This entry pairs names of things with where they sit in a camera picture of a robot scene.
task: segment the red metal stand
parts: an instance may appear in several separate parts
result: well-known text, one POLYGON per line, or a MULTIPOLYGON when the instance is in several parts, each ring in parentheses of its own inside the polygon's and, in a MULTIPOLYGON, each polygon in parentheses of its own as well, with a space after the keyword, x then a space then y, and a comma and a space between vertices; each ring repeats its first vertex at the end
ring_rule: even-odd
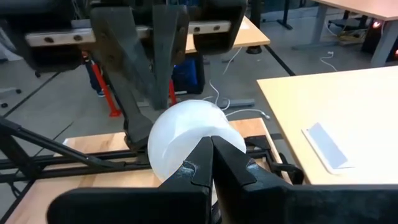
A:
POLYGON ((173 84, 173 80, 170 79, 170 83, 169 83, 169 95, 170 95, 170 99, 172 101, 171 106, 177 104, 177 97, 175 97, 175 92, 174 92, 174 84, 173 84))
POLYGON ((110 94, 110 92, 108 90, 108 87, 105 84, 105 81, 104 81, 104 79, 102 77, 102 74, 101 74, 99 66, 97 64, 93 63, 91 65, 91 67, 92 67, 92 69, 93 69, 93 71, 95 73, 95 77, 97 78, 99 85, 101 86, 101 88, 104 91, 105 98, 106 98, 106 101, 108 102, 109 108, 111 108, 111 113, 109 114, 109 116, 110 117, 118 117, 118 116, 120 116, 121 111, 116 109, 116 106, 113 103, 112 96, 111 96, 111 94, 110 94))

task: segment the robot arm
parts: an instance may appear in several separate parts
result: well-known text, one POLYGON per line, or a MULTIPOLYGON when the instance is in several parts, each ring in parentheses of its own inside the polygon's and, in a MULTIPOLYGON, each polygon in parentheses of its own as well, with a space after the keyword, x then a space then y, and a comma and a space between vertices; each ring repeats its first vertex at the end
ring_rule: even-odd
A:
POLYGON ((17 53, 38 72, 81 65, 81 50, 98 52, 123 112, 126 143, 146 145, 152 122, 136 104, 132 86, 155 110, 168 107, 174 65, 185 57, 187 35, 199 54, 227 52, 235 41, 246 0, 202 0, 198 6, 163 1, 91 0, 90 20, 74 20, 72 0, 3 0, 1 27, 17 53))
POLYGON ((71 190, 47 221, 213 223, 212 179, 222 223, 397 223, 396 185, 290 185, 219 136, 202 138, 158 188, 71 190))

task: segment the concrete floor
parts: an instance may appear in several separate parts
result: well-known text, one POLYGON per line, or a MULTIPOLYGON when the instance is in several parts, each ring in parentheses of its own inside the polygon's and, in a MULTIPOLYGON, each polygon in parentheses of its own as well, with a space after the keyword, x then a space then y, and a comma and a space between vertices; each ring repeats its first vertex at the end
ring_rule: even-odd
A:
MULTIPOLYGON (((286 30, 276 22, 262 24, 262 31, 270 38, 271 47, 276 54, 297 75, 311 73, 332 72, 333 69, 320 61, 320 57, 328 56, 328 51, 334 51, 335 56, 328 62, 338 70, 354 70, 369 68, 371 56, 359 51, 360 46, 349 47, 322 47, 318 49, 294 51, 291 46, 305 44, 310 40, 312 28, 315 23, 313 17, 289 20, 293 30, 286 30)), ((330 37, 325 30, 323 35, 330 37)), ((246 49, 236 56, 234 62, 229 66, 225 75, 221 76, 225 64, 220 62, 220 56, 208 57, 211 65, 205 67, 206 80, 212 79, 212 83, 220 91, 221 96, 228 98, 254 98, 255 108, 265 111, 273 117, 271 110, 262 95, 256 80, 262 78, 286 77, 288 73, 277 63, 272 55, 263 48, 259 55, 249 55, 246 49)), ((223 58, 232 57, 237 50, 234 49, 223 58)), ((0 87, 16 86, 23 93, 10 96, 5 99, 10 104, 8 109, 0 109, 0 114, 7 114, 7 118, 15 121, 23 127, 35 131, 48 138, 55 138, 63 129, 70 126, 55 140, 62 142, 65 138, 84 136, 91 134, 114 133, 122 130, 123 118, 109 118, 109 108, 104 98, 98 98, 90 88, 88 75, 84 67, 74 71, 64 72, 51 79, 43 85, 53 74, 43 74, 36 78, 34 72, 23 62, 8 62, 0 65, 0 87), (28 100, 11 114, 9 109, 21 102, 27 95, 42 88, 32 95, 28 100)), ((182 98, 202 99, 206 96, 215 95, 209 84, 205 86, 202 95, 184 96, 182 98)), ((151 120, 155 120, 159 111, 143 108, 142 113, 151 120)), ((230 120, 259 117, 253 112, 244 112, 231 115, 230 120)), ((273 119, 266 121, 267 127, 272 133, 279 133, 278 127, 273 119)), ((284 153, 288 161, 293 162, 292 157, 283 141, 276 141, 278 150, 284 153)), ((40 148, 21 141, 26 151, 33 155, 40 148)), ((6 184, 0 184, 0 217, 5 213, 14 196, 6 184)))

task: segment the wooden table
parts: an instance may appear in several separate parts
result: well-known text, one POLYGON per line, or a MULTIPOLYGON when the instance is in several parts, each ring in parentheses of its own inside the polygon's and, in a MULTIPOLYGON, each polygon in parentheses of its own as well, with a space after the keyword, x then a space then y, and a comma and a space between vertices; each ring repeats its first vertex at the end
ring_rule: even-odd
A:
MULTIPOLYGON (((230 123, 244 138, 266 135, 276 161, 281 162, 271 136, 261 118, 232 121, 230 123)), ((64 144, 85 153, 118 151, 127 149, 123 138, 124 133, 101 134, 70 138, 64 144)), ((260 166, 264 167, 265 165, 261 159, 256 162, 260 166)), ((286 181, 290 182, 286 173, 282 173, 282 175, 286 181)), ((6 223, 46 223, 45 214, 51 201, 56 196, 78 187, 158 187, 160 184, 160 180, 150 169, 37 180, 6 223)))
POLYGON ((386 63, 387 57, 398 37, 398 1, 396 0, 313 0, 319 2, 317 21, 309 45, 295 46, 294 49, 306 49, 325 45, 320 42, 328 6, 357 12, 365 16, 374 17, 382 21, 388 21, 384 26, 384 34, 381 37, 377 49, 373 54, 372 67, 381 67, 386 63))
MULTIPOLYGON (((244 16, 233 47, 238 48, 267 45, 270 42, 271 41, 268 37, 266 37, 261 30, 259 30, 246 16, 244 16)), ((192 34, 188 34, 185 53, 195 53, 196 51, 195 45, 193 44, 193 36, 192 34)))
POLYGON ((302 132, 320 119, 338 119, 342 124, 345 114, 350 113, 362 121, 359 125, 363 125, 363 129, 372 130, 375 122, 386 125, 386 128, 375 130, 381 133, 377 136, 385 136, 383 132, 387 132, 388 124, 397 120, 396 114, 391 114, 396 109, 380 110, 379 105, 389 105, 392 100, 391 107, 396 107, 397 83, 398 66, 258 80, 293 158, 302 167, 309 184, 398 183, 398 177, 387 170, 344 175, 329 173, 302 132))

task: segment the white plastic bowl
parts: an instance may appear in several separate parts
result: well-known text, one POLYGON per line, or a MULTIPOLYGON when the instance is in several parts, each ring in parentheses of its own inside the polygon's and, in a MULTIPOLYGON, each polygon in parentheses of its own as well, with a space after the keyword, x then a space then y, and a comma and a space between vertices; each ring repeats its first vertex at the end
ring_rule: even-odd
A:
POLYGON ((246 153, 243 137, 215 104, 187 100, 166 110, 149 134, 148 156, 155 175, 161 181, 169 178, 205 136, 221 136, 246 153))

